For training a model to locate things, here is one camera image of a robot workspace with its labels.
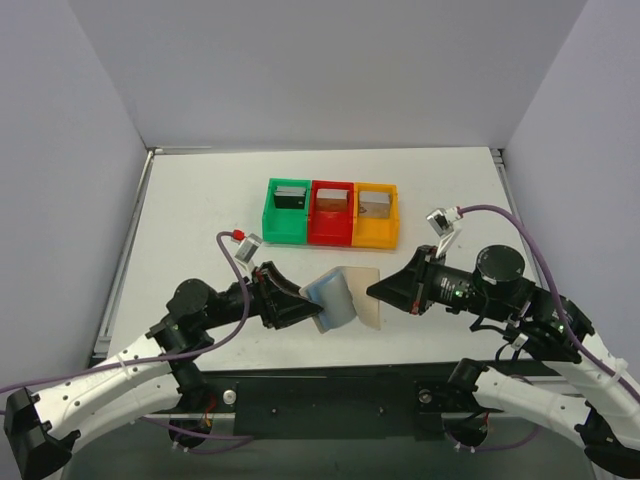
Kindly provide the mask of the beige leather card holder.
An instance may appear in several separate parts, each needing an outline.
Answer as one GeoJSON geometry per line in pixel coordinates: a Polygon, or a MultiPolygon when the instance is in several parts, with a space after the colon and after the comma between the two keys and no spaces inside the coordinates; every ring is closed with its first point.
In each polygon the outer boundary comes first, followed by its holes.
{"type": "Polygon", "coordinates": [[[343,269],[348,288],[353,297],[356,318],[365,327],[381,329],[379,301],[367,295],[367,288],[380,280],[377,268],[338,266],[343,269]]]}

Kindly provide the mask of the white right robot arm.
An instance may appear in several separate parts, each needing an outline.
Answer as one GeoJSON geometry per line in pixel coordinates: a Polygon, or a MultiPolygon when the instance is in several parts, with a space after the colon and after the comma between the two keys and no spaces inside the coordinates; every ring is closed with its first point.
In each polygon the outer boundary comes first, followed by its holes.
{"type": "Polygon", "coordinates": [[[424,314],[432,304],[452,314],[473,314],[471,330],[498,332],[579,394],[548,392],[464,358],[447,383],[449,402],[459,409],[477,403],[517,415],[571,440],[601,469],[638,478],[639,384],[591,321],[567,299],[558,311],[549,291],[524,278],[525,261],[511,247],[484,248],[471,272],[446,266],[435,253],[433,246],[417,248],[403,269],[369,286],[368,296],[412,315],[424,314]]]}

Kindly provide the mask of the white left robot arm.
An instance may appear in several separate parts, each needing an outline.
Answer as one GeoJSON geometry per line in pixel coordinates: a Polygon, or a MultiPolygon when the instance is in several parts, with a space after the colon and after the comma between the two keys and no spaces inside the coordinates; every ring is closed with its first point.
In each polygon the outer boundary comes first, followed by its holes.
{"type": "Polygon", "coordinates": [[[24,479],[44,479],[73,452],[140,416],[178,406],[192,412],[208,394],[196,358],[223,346],[209,330],[242,327],[258,316],[282,329],[321,313],[271,262],[218,292],[188,279],[166,305],[166,315],[107,360],[69,378],[8,389],[3,430],[24,479]]]}

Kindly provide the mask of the cards in yellow bin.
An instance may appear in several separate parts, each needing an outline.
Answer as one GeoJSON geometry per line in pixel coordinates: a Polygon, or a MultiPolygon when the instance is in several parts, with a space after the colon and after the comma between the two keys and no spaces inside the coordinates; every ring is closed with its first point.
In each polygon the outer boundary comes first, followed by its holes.
{"type": "Polygon", "coordinates": [[[364,218],[386,219],[390,216],[392,199],[388,192],[361,190],[358,193],[358,214],[364,218]]]}

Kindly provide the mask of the black cards in green bin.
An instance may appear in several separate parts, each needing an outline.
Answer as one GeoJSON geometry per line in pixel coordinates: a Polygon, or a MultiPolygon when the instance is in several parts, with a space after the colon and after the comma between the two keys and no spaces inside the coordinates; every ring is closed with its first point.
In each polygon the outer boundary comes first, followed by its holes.
{"type": "Polygon", "coordinates": [[[278,185],[273,192],[274,206],[278,209],[301,210],[305,208],[307,188],[278,185]]]}

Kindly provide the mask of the cards in red bin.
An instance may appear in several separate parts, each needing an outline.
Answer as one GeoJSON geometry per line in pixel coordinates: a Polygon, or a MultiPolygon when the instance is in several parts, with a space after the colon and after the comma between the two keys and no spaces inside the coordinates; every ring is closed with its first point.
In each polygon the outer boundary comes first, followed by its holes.
{"type": "Polygon", "coordinates": [[[349,191],[344,189],[322,188],[316,192],[316,209],[324,212],[346,212],[348,210],[349,191]]]}

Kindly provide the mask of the yellow plastic bin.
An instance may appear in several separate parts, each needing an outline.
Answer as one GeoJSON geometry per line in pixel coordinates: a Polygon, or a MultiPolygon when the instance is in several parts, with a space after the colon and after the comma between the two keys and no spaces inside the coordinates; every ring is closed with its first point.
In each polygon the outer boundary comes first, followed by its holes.
{"type": "Polygon", "coordinates": [[[352,246],[394,250],[398,244],[399,230],[400,215],[397,187],[392,184],[356,182],[354,184],[352,246]],[[358,193],[361,190],[388,192],[392,199],[390,216],[386,219],[360,217],[358,214],[358,193]]]}

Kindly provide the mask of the green plastic bin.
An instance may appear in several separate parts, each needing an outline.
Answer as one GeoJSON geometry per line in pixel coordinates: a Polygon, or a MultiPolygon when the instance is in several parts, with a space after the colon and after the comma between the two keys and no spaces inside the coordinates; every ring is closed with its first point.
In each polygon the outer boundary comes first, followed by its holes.
{"type": "Polygon", "coordinates": [[[310,197],[310,180],[270,178],[262,214],[263,239],[273,244],[306,244],[310,197]],[[301,210],[285,210],[276,208],[273,201],[273,192],[278,185],[306,187],[307,197],[305,208],[301,210]]]}

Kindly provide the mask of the red plastic bin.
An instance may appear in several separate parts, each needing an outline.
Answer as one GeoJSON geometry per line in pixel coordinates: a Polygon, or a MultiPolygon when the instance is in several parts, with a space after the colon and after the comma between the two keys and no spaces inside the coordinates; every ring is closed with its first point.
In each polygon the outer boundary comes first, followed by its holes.
{"type": "Polygon", "coordinates": [[[307,243],[311,245],[350,247],[354,222],[354,183],[313,180],[307,218],[307,243]],[[349,191],[346,212],[324,212],[316,209],[318,189],[344,189],[349,191]]]}

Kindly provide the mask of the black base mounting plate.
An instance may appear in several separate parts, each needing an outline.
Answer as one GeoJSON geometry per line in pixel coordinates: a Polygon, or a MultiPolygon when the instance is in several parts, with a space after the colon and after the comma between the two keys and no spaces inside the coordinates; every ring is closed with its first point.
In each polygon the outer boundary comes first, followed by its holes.
{"type": "Polygon", "coordinates": [[[438,440],[442,418],[477,423],[473,397],[448,385],[453,364],[209,371],[205,397],[171,410],[171,424],[256,440],[413,437],[438,440]]]}

